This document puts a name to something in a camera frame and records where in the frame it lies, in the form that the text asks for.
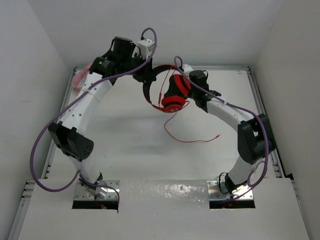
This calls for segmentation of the red black headphones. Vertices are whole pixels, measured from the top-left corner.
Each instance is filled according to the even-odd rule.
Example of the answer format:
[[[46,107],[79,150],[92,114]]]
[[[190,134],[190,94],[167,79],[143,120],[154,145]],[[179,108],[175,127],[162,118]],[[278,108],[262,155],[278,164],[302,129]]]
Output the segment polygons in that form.
[[[167,92],[159,97],[159,102],[162,106],[156,106],[150,99],[150,88],[151,82],[143,83],[142,91],[145,100],[155,109],[163,113],[176,113],[183,109],[185,104],[188,102],[187,98],[191,92],[191,84],[187,78],[181,74],[172,74],[169,78],[169,86]]]

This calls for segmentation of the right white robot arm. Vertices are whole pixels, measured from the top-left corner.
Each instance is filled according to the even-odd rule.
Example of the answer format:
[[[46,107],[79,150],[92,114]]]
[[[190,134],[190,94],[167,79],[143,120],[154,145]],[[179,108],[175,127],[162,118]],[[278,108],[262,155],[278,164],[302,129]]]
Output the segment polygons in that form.
[[[205,70],[193,70],[186,74],[191,84],[188,97],[237,134],[239,156],[233,168],[225,174],[224,187],[227,193],[232,194],[243,185],[253,189],[266,176],[269,154],[275,149],[269,118],[265,114],[257,115],[251,110],[231,104],[219,92],[210,90],[208,76]]]

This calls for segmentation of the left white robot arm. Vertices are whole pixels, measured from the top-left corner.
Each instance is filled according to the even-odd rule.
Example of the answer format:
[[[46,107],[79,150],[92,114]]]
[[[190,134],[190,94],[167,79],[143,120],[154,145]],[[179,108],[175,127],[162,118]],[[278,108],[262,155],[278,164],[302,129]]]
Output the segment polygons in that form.
[[[48,127],[56,147],[90,184],[95,184],[101,173],[90,156],[94,142],[85,136],[87,126],[102,98],[118,78],[133,75],[141,80],[144,73],[152,71],[156,46],[156,39],[143,37],[133,43],[130,39],[115,37],[107,53],[97,57],[91,64],[76,99],[67,106],[58,123]]]

